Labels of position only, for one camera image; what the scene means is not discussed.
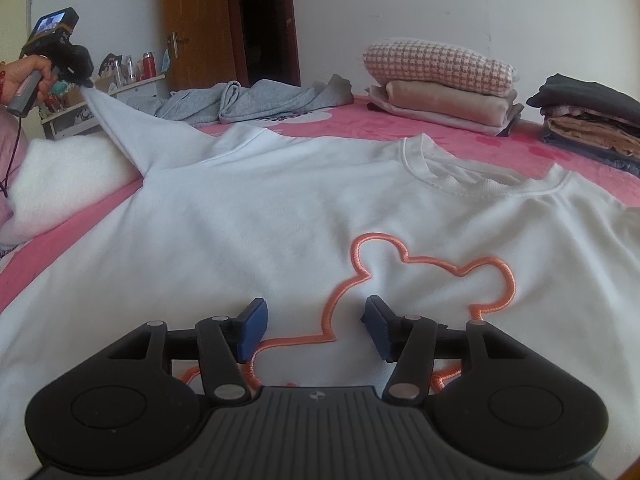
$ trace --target red bottle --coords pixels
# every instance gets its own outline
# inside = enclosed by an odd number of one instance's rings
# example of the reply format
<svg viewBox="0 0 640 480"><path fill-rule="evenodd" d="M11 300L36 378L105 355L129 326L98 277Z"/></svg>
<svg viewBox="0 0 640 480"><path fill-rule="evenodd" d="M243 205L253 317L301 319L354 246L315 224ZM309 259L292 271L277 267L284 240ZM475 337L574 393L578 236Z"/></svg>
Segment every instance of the red bottle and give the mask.
<svg viewBox="0 0 640 480"><path fill-rule="evenodd" d="M156 60L153 52L145 52L142 56L142 68L145 72L145 79L156 77Z"/></svg>

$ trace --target hand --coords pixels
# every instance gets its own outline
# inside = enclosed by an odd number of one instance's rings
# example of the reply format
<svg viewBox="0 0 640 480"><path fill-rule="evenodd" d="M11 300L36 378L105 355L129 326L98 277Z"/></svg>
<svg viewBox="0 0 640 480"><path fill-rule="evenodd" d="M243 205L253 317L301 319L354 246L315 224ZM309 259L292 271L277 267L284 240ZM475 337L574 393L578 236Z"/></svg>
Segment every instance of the hand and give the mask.
<svg viewBox="0 0 640 480"><path fill-rule="evenodd" d="M51 75L51 62L42 56L27 56L0 66L0 72L5 71L4 88L2 88L2 100L0 104L8 105L14 98L15 93L22 82L27 79L34 70L42 72L42 81L38 85L38 97L36 103L39 104L49 95L53 84L58 80L57 76Z"/></svg>

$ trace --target white fluffy garment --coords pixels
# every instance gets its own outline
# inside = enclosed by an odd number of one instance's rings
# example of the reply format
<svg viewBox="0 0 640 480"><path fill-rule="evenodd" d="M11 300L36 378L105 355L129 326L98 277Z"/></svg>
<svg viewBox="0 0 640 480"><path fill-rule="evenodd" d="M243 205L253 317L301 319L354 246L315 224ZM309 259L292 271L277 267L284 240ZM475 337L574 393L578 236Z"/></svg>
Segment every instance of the white fluffy garment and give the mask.
<svg viewBox="0 0 640 480"><path fill-rule="evenodd" d="M31 240L140 177L105 133L34 139L9 188L0 249Z"/></svg>

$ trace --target pink bed sheet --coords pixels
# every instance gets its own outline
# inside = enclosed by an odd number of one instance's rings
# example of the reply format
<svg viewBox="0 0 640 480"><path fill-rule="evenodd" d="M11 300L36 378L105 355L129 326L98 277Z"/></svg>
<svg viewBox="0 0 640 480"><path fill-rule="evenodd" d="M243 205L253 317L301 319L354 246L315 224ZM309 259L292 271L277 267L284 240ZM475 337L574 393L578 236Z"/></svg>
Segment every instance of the pink bed sheet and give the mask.
<svg viewBox="0 0 640 480"><path fill-rule="evenodd" d="M331 135L354 139L396 140L426 133L439 146L458 158L511 168L531 178L542 177L556 162L599 184L623 203L640 206L640 179L579 155L545 146L537 140L535 128L516 128L509 138L486 137L370 111L366 105L366 100L358 98L353 105L318 110L296 118L261 121L260 124L292 137ZM217 135L228 127L216 124L202 128L202 131ZM0 272L0 312L60 254L141 186L141 180L129 184L6 256L10 260Z"/></svg>

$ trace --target camera screen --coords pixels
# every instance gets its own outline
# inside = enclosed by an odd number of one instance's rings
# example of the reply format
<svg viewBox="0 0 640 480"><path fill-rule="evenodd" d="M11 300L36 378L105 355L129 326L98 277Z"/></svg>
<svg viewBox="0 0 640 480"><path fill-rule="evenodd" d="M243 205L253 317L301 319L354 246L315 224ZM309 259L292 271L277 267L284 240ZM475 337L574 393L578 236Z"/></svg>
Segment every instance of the camera screen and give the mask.
<svg viewBox="0 0 640 480"><path fill-rule="evenodd" d="M46 30L56 28L64 15L64 12L59 12L57 14L54 14L53 16L46 16L42 18L40 20L40 23L38 24L38 28L36 29L36 34L40 34L41 32L45 32Z"/></svg>

